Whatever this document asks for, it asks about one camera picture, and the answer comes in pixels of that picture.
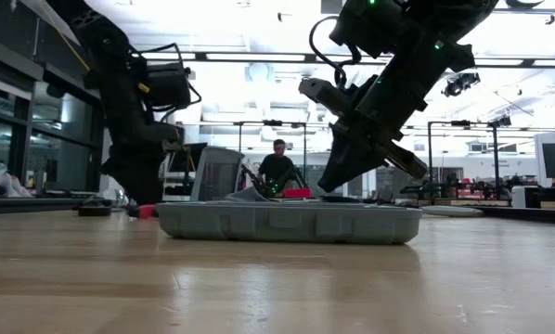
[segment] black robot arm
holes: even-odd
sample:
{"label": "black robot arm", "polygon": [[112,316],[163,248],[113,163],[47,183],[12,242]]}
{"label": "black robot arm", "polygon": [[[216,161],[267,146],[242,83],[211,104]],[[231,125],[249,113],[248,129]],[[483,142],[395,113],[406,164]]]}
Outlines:
{"label": "black robot arm", "polygon": [[497,2],[346,2],[329,38],[352,51],[359,48],[373,58],[381,54],[393,57],[380,76],[374,75],[360,87],[345,88],[345,64],[331,63],[339,73],[337,86],[319,79],[301,82],[302,94],[339,117],[330,126],[331,155],[319,186],[330,192],[389,163],[417,178],[426,174],[426,165],[394,141],[402,139],[401,128],[414,111],[426,109],[424,98],[446,69],[463,71],[475,66],[471,45],[458,45],[457,41],[484,21]]}
{"label": "black robot arm", "polygon": [[[149,65],[127,36],[84,0],[46,0],[70,26],[92,68],[86,74],[86,88],[100,93],[112,146],[103,173],[112,176],[138,204],[161,201],[161,163],[171,149],[180,148],[183,129],[154,120],[155,111],[166,112],[200,101],[188,83],[189,69],[183,66],[176,45],[148,50],[175,49],[178,61]],[[191,101],[190,90],[199,97]]]}

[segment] man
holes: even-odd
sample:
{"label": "man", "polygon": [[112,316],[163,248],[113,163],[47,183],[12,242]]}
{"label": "man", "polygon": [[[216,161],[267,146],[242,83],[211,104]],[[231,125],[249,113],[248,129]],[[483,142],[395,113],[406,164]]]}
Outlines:
{"label": "man", "polygon": [[286,142],[281,139],[274,141],[274,154],[263,159],[259,167],[259,177],[265,176],[266,182],[277,182],[276,197],[284,197],[284,192],[291,188],[294,163],[284,155]]}

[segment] gray plastic case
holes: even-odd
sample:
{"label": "gray plastic case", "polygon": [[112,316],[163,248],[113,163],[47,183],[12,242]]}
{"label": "gray plastic case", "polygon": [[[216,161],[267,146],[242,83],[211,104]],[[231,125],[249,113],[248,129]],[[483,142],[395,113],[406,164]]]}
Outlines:
{"label": "gray plastic case", "polygon": [[182,202],[158,205],[175,238],[390,245],[418,234],[422,211],[324,202]]}

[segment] black shirt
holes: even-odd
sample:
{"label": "black shirt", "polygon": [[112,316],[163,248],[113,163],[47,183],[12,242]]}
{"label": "black shirt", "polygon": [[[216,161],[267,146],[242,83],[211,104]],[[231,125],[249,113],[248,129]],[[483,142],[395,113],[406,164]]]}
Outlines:
{"label": "black shirt", "polygon": [[263,159],[259,167],[259,173],[265,175],[265,181],[274,180],[282,183],[281,187],[286,185],[286,181],[292,178],[294,163],[288,157],[277,157],[270,154]]}

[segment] red object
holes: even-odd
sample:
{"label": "red object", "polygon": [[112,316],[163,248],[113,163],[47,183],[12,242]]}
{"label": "red object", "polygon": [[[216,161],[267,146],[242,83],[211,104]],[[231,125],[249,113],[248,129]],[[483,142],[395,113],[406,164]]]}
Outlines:
{"label": "red object", "polygon": [[139,207],[139,219],[149,219],[154,216],[156,204],[142,205]]}
{"label": "red object", "polygon": [[288,189],[284,193],[286,199],[310,199],[313,197],[313,192],[310,188],[302,189]]}

